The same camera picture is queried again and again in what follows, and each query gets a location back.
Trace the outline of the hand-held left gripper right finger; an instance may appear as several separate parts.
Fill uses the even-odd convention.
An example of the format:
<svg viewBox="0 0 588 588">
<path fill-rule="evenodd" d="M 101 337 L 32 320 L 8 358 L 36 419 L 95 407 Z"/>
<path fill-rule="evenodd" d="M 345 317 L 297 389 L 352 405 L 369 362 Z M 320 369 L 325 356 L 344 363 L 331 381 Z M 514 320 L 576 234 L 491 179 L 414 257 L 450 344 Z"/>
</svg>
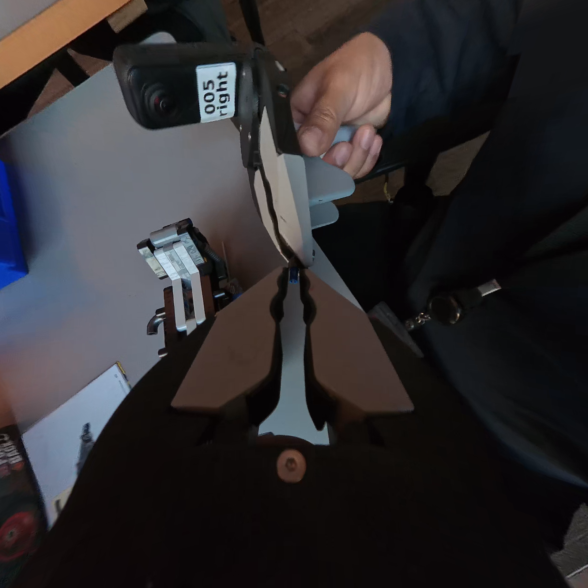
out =
<svg viewBox="0 0 588 588">
<path fill-rule="evenodd" d="M 414 411 L 367 314 L 313 271 L 299 274 L 305 397 L 316 429 Z"/>
</svg>

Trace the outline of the black badge reel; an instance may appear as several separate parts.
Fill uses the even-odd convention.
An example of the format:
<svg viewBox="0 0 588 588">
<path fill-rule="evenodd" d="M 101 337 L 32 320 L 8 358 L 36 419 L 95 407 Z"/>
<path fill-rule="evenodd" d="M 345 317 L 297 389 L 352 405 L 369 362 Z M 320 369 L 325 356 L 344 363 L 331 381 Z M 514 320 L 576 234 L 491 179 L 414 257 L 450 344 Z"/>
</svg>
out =
<svg viewBox="0 0 588 588">
<path fill-rule="evenodd" d="M 423 312 L 405 320 L 403 325 L 408 332 L 413 332 L 430 321 L 453 326 L 479 307 L 484 298 L 501 289 L 501 285 L 493 279 L 473 288 L 439 292 L 429 297 Z"/>
</svg>

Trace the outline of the person's dark clothed body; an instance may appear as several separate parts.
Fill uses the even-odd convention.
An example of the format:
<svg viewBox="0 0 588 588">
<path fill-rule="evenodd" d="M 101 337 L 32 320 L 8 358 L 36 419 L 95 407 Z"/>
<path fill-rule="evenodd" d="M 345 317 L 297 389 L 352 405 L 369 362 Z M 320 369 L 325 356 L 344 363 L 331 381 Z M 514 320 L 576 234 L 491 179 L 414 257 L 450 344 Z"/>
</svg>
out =
<svg viewBox="0 0 588 588">
<path fill-rule="evenodd" d="M 514 461 L 516 501 L 550 548 L 587 504 L 587 1 L 522 1 L 518 65 L 465 177 L 421 218 L 419 193 L 345 205 L 316 240 L 359 302 L 400 318 L 430 296 L 502 289 L 416 342 Z"/>
</svg>

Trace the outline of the person's right forearm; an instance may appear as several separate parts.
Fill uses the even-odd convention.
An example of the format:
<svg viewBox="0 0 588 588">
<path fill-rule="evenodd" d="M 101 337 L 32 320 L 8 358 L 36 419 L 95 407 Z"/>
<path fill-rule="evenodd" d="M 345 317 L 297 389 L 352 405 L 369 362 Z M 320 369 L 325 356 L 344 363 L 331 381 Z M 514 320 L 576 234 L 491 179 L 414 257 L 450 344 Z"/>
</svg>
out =
<svg viewBox="0 0 588 588">
<path fill-rule="evenodd" d="M 365 29 L 392 61 L 390 114 L 400 136 L 507 95 L 518 65 L 509 52 L 522 1 L 392 1 Z"/>
</svg>

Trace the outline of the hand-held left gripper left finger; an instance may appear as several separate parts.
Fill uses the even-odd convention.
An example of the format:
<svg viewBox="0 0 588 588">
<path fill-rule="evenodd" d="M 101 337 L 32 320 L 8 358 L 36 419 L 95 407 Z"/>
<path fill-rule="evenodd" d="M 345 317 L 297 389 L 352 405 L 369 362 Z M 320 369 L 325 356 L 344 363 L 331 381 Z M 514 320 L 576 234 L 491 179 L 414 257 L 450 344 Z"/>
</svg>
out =
<svg viewBox="0 0 588 588">
<path fill-rule="evenodd" d="M 180 384 L 176 410 L 217 413 L 270 375 L 276 322 L 270 304 L 279 293 L 277 268 L 221 310 Z"/>
</svg>

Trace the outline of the blue plastic bin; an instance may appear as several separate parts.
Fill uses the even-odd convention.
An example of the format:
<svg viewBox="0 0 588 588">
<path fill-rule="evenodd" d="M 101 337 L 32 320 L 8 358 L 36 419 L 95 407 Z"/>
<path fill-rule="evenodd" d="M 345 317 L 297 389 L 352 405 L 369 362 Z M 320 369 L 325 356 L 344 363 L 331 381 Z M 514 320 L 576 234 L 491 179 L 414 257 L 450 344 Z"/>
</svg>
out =
<svg viewBox="0 0 588 588">
<path fill-rule="evenodd" d="M 15 204 L 18 191 L 1 161 L 1 289 L 28 274 Z"/>
</svg>

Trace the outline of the person's right hand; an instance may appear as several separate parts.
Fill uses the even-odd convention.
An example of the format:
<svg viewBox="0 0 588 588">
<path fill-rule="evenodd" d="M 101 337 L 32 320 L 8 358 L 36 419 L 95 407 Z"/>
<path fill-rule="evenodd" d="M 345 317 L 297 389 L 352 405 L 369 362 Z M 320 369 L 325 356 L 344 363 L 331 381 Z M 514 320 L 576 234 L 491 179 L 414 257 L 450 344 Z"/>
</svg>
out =
<svg viewBox="0 0 588 588">
<path fill-rule="evenodd" d="M 389 117 L 392 58 L 384 42 L 360 33 L 314 66 L 290 99 L 299 123 L 298 142 L 307 156 L 323 160 L 353 179 L 374 167 L 383 144 L 378 130 Z"/>
</svg>

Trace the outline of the lego instruction booklet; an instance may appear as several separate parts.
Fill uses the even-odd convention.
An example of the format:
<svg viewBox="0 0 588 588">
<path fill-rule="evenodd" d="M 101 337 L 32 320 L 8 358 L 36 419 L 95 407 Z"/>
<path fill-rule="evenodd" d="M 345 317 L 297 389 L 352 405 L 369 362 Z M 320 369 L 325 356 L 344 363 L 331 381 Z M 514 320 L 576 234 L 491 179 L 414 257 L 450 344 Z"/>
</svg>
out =
<svg viewBox="0 0 588 588">
<path fill-rule="evenodd" d="M 117 362 L 22 435 L 48 528 L 55 525 L 97 438 L 129 391 Z"/>
</svg>

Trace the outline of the dark printed box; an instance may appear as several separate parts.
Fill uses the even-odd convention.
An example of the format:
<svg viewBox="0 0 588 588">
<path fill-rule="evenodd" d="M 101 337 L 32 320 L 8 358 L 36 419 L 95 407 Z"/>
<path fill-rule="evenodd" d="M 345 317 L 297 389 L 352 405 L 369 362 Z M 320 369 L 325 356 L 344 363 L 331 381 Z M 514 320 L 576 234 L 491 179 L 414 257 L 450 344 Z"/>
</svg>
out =
<svg viewBox="0 0 588 588">
<path fill-rule="evenodd" d="M 47 516 L 38 482 L 16 425 L 1 428 L 1 577 L 38 548 Z"/>
</svg>

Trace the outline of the black and grey lego model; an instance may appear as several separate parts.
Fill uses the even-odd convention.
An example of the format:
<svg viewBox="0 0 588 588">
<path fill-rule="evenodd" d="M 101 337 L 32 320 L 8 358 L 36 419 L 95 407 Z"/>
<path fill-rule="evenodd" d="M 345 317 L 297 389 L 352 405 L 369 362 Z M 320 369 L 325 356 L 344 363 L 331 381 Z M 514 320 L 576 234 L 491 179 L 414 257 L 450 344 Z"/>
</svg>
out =
<svg viewBox="0 0 588 588">
<path fill-rule="evenodd" d="M 146 327 L 148 336 L 163 327 L 163 358 L 206 320 L 243 293 L 232 278 L 225 258 L 215 252 L 191 219 L 169 224 L 136 246 L 159 280 L 170 280 L 164 288 L 164 306 L 158 308 Z"/>
</svg>

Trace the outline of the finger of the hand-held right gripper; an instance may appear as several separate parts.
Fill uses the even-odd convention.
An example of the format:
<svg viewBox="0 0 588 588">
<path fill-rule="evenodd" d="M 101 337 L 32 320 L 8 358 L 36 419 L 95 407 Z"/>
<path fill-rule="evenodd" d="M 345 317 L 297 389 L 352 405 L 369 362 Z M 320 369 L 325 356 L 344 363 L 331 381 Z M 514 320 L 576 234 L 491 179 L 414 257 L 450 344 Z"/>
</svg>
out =
<svg viewBox="0 0 588 588">
<path fill-rule="evenodd" d="M 320 157 L 279 152 L 268 111 L 259 126 L 261 171 L 276 236 L 290 255 L 289 267 L 308 268 L 314 261 L 311 210 L 348 197 L 355 190 L 352 177 Z"/>
<path fill-rule="evenodd" d="M 280 244 L 278 237 L 276 236 L 276 230 L 273 218 L 271 216 L 268 191 L 263 180 L 263 176 L 260 170 L 251 169 L 251 191 L 254 204 L 261 218 L 263 227 L 268 232 L 273 245 L 277 249 L 281 258 L 284 260 L 286 265 L 290 265 L 290 255 L 286 252 L 284 247 Z"/>
</svg>

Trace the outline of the wooden top table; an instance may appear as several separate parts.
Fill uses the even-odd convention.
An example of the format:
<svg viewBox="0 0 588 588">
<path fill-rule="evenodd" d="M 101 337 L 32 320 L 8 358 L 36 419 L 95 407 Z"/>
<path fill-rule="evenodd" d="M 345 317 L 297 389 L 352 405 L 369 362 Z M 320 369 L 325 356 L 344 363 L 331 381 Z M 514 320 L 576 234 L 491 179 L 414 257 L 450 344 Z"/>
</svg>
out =
<svg viewBox="0 0 588 588">
<path fill-rule="evenodd" d="M 1 88 L 65 48 L 99 22 L 115 33 L 147 11 L 145 1 L 55 1 L 1 37 Z"/>
</svg>

